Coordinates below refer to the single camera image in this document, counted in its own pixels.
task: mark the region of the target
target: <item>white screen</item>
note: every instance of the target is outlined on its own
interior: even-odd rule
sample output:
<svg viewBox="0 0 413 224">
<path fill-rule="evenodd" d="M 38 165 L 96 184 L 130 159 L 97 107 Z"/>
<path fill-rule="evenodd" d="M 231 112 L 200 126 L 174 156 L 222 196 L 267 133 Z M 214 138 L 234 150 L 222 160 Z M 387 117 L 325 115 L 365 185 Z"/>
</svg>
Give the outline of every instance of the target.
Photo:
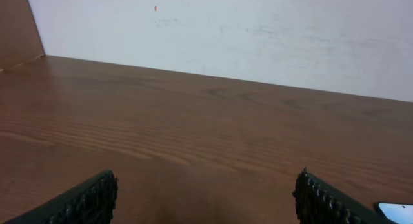
<svg viewBox="0 0 413 224">
<path fill-rule="evenodd" d="M 413 205 L 380 203 L 381 211 L 386 218 L 399 224 L 413 224 Z"/>
</svg>

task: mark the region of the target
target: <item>white wall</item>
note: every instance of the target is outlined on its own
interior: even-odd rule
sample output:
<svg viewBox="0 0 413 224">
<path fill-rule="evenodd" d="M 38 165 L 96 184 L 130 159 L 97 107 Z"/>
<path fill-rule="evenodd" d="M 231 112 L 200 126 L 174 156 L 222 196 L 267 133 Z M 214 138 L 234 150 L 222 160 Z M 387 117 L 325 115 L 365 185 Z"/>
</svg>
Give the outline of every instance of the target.
<svg viewBox="0 0 413 224">
<path fill-rule="evenodd" d="M 413 0 L 29 1 L 48 55 L 413 101 Z"/>
</svg>

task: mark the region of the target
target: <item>table surface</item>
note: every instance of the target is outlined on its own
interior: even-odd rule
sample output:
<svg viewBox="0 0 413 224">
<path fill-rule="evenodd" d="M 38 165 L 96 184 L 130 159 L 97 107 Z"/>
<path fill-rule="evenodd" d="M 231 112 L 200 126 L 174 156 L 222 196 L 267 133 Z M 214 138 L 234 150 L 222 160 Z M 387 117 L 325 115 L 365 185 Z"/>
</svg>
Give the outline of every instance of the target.
<svg viewBox="0 0 413 224">
<path fill-rule="evenodd" d="M 304 167 L 413 203 L 413 103 L 46 56 L 0 74 L 0 222 L 90 176 L 112 223 L 298 223 Z"/>
</svg>

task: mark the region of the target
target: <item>wooden table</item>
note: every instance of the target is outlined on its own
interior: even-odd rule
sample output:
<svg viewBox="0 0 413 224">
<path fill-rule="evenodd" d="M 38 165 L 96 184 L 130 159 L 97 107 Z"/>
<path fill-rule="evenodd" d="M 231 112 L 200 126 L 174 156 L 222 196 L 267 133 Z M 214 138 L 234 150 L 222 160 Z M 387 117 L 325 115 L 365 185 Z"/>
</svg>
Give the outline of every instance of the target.
<svg viewBox="0 0 413 224">
<path fill-rule="evenodd" d="M 298 223 L 307 166 L 413 202 L 413 104 L 47 56 L 0 74 L 0 222 L 110 168 L 112 223 Z"/>
</svg>

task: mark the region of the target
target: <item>wood grain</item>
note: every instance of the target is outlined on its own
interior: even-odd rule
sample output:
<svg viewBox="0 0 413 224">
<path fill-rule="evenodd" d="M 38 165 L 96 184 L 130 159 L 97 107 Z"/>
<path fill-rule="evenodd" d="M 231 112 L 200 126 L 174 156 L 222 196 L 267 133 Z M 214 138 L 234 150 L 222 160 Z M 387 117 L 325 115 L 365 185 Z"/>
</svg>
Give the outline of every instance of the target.
<svg viewBox="0 0 413 224">
<path fill-rule="evenodd" d="M 28 0 L 0 0 L 0 69 L 45 54 Z"/>
<path fill-rule="evenodd" d="M 298 223 L 312 173 L 413 202 L 413 104 L 47 56 L 0 74 L 0 221 L 111 168 L 113 223 Z"/>
</svg>

